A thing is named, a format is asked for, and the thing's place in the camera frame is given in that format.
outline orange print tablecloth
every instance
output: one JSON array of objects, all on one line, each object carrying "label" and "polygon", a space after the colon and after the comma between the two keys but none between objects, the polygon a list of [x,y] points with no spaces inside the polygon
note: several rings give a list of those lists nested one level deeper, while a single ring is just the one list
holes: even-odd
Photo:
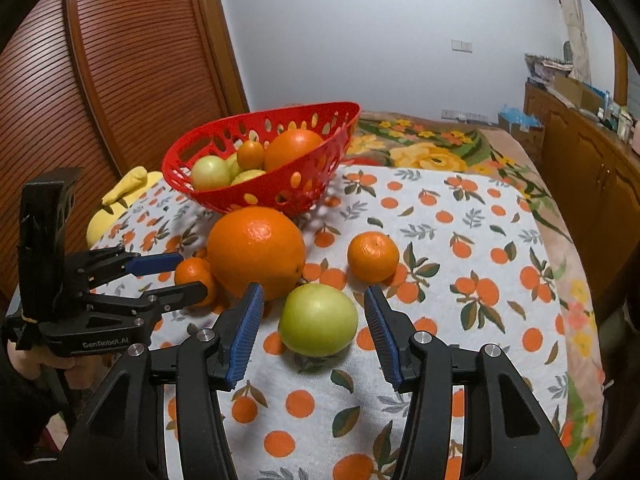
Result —
[{"label": "orange print tablecloth", "polygon": [[[161,180],[99,245],[124,240],[128,250],[142,253],[202,255],[217,217]],[[304,280],[339,288],[356,304],[362,304],[366,284],[348,271],[348,243],[367,230],[390,235],[402,254],[385,287],[392,307],[448,344],[500,345],[561,431],[567,413],[563,309],[536,220],[514,187],[448,171],[340,166],[319,205],[296,221],[307,246]],[[172,280],[171,273],[127,276],[100,292],[138,296]],[[227,305],[222,295],[212,308],[164,314],[152,348],[179,344],[211,326]],[[390,478],[410,395],[396,394],[385,382],[363,310],[358,308],[354,343],[321,359],[282,345],[281,307],[281,301],[267,305],[244,380],[235,392],[219,393],[239,478]],[[167,387],[165,441],[172,479],[181,478],[174,395]],[[460,467],[463,409],[463,391],[456,387],[453,470]]]}]

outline red basket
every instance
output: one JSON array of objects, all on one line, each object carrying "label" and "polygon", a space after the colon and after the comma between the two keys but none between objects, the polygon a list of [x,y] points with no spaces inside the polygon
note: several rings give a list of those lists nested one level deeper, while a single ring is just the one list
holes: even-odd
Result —
[{"label": "red basket", "polygon": [[[253,112],[203,124],[174,142],[162,161],[169,186],[207,209],[227,213],[247,205],[273,207],[288,216],[318,200],[343,158],[356,128],[360,106],[338,102]],[[205,155],[227,158],[245,140],[266,144],[288,128],[307,128],[324,142],[312,152],[257,178],[211,191],[194,191],[190,170]]]}]

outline metal screw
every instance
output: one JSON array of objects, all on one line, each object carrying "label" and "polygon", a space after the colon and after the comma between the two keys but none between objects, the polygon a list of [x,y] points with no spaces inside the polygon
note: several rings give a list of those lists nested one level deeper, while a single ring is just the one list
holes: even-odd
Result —
[{"label": "metal screw", "polygon": [[127,348],[127,354],[129,354],[131,357],[137,357],[144,351],[145,346],[142,343],[135,343]]},{"label": "metal screw", "polygon": [[429,332],[424,332],[421,330],[420,332],[416,332],[414,334],[414,339],[416,340],[416,342],[425,345],[427,343],[430,343],[433,337]]},{"label": "metal screw", "polygon": [[198,333],[196,334],[196,337],[202,342],[211,341],[213,338],[215,338],[215,336],[216,333],[213,332],[213,330],[210,328],[203,328],[202,330],[198,330]]},{"label": "metal screw", "polygon": [[498,357],[498,355],[500,355],[502,353],[502,350],[500,349],[500,347],[498,345],[494,345],[494,344],[490,343],[490,344],[488,344],[487,346],[484,347],[484,352],[489,357]]}]

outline wooden door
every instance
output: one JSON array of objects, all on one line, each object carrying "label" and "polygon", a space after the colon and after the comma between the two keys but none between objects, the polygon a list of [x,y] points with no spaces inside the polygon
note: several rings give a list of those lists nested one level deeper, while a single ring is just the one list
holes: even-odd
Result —
[{"label": "wooden door", "polygon": [[0,294],[17,284],[18,209],[24,183],[81,166],[67,250],[86,247],[86,226],[118,173],[94,129],[65,34],[64,0],[40,0],[0,56]]},{"label": "wooden door", "polygon": [[640,178],[622,159],[607,167],[598,215],[580,252],[598,302],[640,242]]},{"label": "wooden door", "polygon": [[570,164],[565,175],[570,180],[564,211],[561,212],[578,252],[589,244],[588,233],[594,218],[602,207],[602,183],[610,164],[612,151],[603,133],[585,118],[569,112],[569,127],[575,134],[575,147],[569,152]]},{"label": "wooden door", "polygon": [[124,170],[158,170],[184,133],[228,115],[198,0],[70,0],[101,127]]}]

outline cabinet door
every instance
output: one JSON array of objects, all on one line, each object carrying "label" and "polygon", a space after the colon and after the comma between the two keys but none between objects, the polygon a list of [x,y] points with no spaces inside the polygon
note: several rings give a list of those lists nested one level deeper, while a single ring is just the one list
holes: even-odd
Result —
[{"label": "cabinet door", "polygon": [[569,126],[575,133],[575,147],[565,155],[571,158],[565,167],[565,173],[571,173],[571,189],[566,190],[564,220],[580,253],[589,243],[586,237],[602,205],[602,181],[612,154],[604,134],[578,114],[571,113]]},{"label": "cabinet door", "polygon": [[606,179],[598,215],[584,249],[582,264],[595,301],[606,290],[640,242],[640,180],[617,160]]}]

